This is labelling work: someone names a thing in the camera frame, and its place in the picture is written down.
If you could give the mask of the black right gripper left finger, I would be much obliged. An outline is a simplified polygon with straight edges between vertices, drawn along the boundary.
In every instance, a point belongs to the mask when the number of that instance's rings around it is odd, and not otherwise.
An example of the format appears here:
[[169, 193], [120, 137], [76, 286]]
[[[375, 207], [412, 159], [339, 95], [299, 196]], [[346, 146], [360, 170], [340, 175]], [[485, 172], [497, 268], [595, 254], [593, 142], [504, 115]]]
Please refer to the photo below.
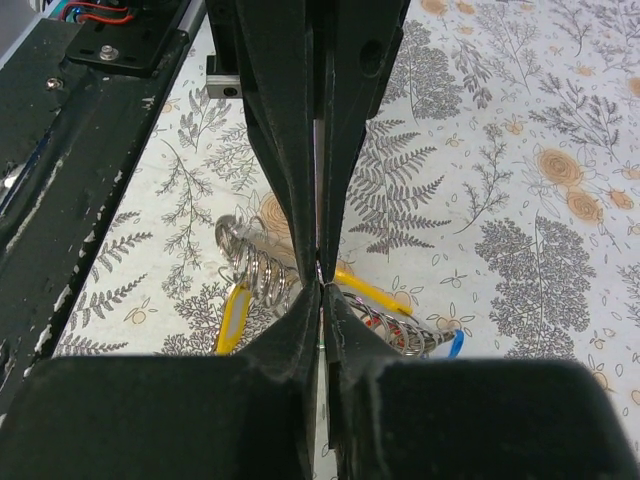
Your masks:
[[320, 287], [229, 356], [62, 356], [1, 425], [5, 479], [309, 479]]

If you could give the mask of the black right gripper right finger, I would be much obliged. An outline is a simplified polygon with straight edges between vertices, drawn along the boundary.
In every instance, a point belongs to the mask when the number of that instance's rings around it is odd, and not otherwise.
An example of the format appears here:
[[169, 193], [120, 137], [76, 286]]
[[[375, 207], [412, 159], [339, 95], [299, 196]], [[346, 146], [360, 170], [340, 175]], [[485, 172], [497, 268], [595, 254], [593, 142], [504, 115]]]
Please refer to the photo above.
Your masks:
[[601, 386], [566, 360], [419, 359], [323, 293], [329, 444], [342, 479], [635, 479]]

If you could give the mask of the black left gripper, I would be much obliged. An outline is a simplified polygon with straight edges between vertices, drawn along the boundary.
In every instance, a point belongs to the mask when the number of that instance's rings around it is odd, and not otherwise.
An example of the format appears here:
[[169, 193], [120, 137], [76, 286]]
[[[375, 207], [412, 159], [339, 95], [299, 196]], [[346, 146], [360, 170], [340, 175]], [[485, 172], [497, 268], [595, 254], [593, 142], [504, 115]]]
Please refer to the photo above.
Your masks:
[[[206, 62], [208, 96], [241, 98], [243, 88], [250, 140], [287, 215], [299, 273], [314, 278], [313, 33], [307, 3], [238, 1], [236, 11], [231, 0], [205, 5], [214, 42]], [[409, 3], [329, 1], [324, 8], [319, 263], [323, 277], [332, 280], [347, 189], [366, 122], [378, 112], [397, 56]]]

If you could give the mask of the blue tag ring key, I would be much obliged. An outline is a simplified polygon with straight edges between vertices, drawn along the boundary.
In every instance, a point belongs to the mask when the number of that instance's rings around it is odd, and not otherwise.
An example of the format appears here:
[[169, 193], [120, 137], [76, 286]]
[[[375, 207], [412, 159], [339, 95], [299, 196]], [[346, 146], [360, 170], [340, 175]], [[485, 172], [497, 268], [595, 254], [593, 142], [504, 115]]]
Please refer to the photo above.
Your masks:
[[465, 341], [465, 333], [460, 329], [438, 331], [435, 337], [436, 346], [430, 353], [434, 358], [456, 358]]

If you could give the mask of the yellow tag key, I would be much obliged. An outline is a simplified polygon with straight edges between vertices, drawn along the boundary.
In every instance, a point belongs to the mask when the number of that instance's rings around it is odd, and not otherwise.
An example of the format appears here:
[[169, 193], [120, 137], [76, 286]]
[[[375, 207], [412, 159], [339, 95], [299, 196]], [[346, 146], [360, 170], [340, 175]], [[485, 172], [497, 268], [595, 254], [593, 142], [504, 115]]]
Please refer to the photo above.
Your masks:
[[234, 284], [223, 304], [219, 333], [213, 347], [215, 355], [229, 355], [239, 345], [249, 314], [251, 293], [243, 284]]

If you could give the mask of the numbered keyring organizer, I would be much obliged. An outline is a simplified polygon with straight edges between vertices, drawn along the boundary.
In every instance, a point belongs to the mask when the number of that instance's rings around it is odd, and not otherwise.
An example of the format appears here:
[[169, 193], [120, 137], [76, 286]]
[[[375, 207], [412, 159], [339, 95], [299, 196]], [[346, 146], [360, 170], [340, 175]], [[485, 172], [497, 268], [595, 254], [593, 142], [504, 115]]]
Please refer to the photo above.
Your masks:
[[[230, 291], [234, 284], [243, 284], [251, 293], [243, 335], [248, 328], [252, 306], [280, 318], [293, 306], [302, 289], [293, 255], [282, 244], [268, 243], [266, 233], [256, 229], [259, 224], [258, 218], [243, 224], [229, 214], [219, 217], [214, 228], [216, 246], [226, 261], [220, 272], [228, 277]], [[381, 338], [394, 350], [419, 358], [428, 357], [434, 350], [436, 334], [441, 330], [420, 325], [413, 317], [411, 307], [344, 270], [337, 270], [336, 277], [338, 283], [346, 288], [343, 294], [349, 308], [362, 323], [366, 315], [395, 320], [404, 336], [393, 342]]]

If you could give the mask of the red tag key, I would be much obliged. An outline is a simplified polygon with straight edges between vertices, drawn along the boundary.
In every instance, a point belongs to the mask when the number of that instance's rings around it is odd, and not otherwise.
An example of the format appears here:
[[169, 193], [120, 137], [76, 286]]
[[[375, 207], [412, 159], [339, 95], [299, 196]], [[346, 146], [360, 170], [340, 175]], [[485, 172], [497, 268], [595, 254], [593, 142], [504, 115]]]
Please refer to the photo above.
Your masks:
[[396, 338], [404, 336], [394, 319], [389, 320], [387, 317], [366, 315], [362, 320], [371, 331], [386, 342], [393, 342]]

